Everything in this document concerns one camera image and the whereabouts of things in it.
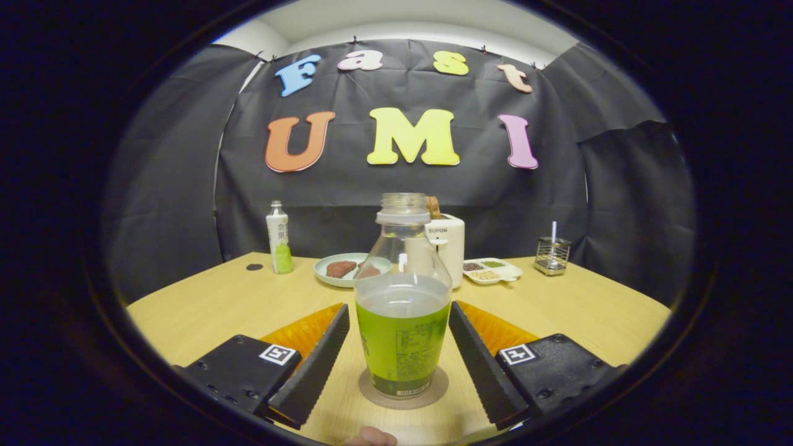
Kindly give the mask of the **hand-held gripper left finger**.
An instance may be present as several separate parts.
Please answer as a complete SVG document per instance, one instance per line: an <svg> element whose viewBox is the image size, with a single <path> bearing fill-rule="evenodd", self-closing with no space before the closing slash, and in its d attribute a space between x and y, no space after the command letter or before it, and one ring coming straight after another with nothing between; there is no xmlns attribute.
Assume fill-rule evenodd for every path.
<svg viewBox="0 0 793 446"><path fill-rule="evenodd" d="M260 339L237 334L180 375L220 403L300 429L314 409L349 332L337 303Z"/></svg>

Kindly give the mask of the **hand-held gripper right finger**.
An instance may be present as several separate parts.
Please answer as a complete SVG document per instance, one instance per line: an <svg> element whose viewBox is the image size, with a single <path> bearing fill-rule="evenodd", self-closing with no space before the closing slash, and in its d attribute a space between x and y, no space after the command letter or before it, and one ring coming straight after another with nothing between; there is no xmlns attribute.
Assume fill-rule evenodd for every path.
<svg viewBox="0 0 793 446"><path fill-rule="evenodd" d="M453 301L449 327L488 420L542 426L620 375L572 338L538 338L470 303Z"/></svg>

